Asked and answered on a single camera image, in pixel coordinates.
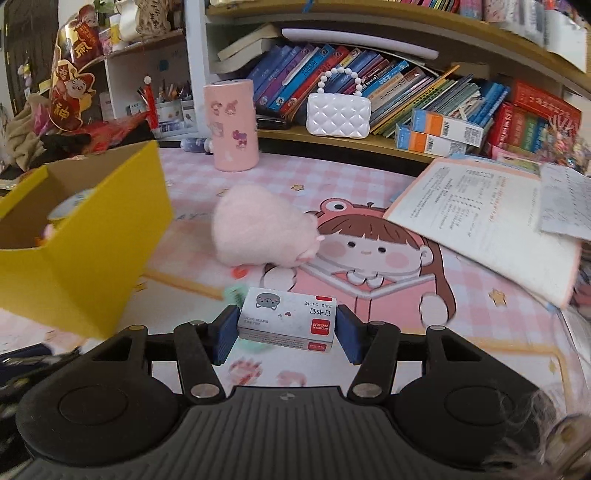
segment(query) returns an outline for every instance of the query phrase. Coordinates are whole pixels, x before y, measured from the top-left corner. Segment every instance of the pink plush toy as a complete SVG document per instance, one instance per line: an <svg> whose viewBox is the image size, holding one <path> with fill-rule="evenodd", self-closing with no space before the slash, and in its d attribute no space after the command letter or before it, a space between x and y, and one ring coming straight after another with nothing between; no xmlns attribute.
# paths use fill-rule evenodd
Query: pink plush toy
<svg viewBox="0 0 591 480"><path fill-rule="evenodd" d="M217 259L230 267L273 263L297 267L318 252L317 219L253 184L228 190L213 214Z"/></svg>

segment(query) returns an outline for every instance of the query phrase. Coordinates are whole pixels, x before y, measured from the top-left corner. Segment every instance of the wooden shelf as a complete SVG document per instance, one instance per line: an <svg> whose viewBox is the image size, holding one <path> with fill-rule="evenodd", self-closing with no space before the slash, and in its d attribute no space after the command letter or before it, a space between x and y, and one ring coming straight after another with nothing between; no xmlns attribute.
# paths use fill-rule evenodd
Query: wooden shelf
<svg viewBox="0 0 591 480"><path fill-rule="evenodd" d="M208 7L211 22L346 21L392 25L451 38L526 65L591 99L591 76L533 42L486 22L418 5L385 0L255 0Z"/></svg>
<svg viewBox="0 0 591 480"><path fill-rule="evenodd" d="M318 145L331 145L332 147L352 148L354 150L363 150L366 152L389 155L390 157L405 158L421 163L431 163L434 155L426 153L416 153L409 150L401 150L394 146L394 140L380 135L369 134L368 137L361 140L352 138L336 137L315 137L310 135L305 127L292 127L289 130L259 130L259 138L271 138L274 140L290 140L293 142L305 142Z"/></svg>

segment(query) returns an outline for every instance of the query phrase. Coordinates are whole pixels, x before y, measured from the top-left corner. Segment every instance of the yellow box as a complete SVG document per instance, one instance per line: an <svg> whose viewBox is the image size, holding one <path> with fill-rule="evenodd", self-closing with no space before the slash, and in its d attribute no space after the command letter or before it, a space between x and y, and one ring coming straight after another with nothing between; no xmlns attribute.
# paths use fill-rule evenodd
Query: yellow box
<svg viewBox="0 0 591 480"><path fill-rule="evenodd" d="M91 187L36 247L51 210ZM0 202L0 307L107 338L172 216L155 141L37 169Z"/></svg>

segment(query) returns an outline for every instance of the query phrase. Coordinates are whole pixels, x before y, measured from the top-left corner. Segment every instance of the books stack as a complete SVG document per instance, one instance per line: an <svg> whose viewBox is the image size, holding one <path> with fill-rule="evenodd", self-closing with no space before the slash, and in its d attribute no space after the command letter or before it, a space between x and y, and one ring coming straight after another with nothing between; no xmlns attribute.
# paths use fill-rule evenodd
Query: books stack
<svg viewBox="0 0 591 480"><path fill-rule="evenodd" d="M485 145L485 153L491 155L493 147L508 150L526 158L533 158L542 146L549 120L560 117L573 126L573 133L579 130L582 113L564 100L531 86L521 80L514 80L509 102L502 102L494 116Z"/></svg>

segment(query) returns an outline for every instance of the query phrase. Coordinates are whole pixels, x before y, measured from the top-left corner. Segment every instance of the cartoon girl illustration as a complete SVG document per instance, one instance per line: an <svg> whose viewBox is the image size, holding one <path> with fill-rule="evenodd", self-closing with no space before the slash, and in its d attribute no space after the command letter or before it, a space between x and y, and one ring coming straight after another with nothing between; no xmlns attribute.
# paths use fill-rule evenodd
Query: cartoon girl illustration
<svg viewBox="0 0 591 480"><path fill-rule="evenodd" d="M416 330L445 325L456 312L439 245L382 218L385 209L328 199L314 213L324 235L298 270L267 267L265 288L332 296L364 322Z"/></svg>

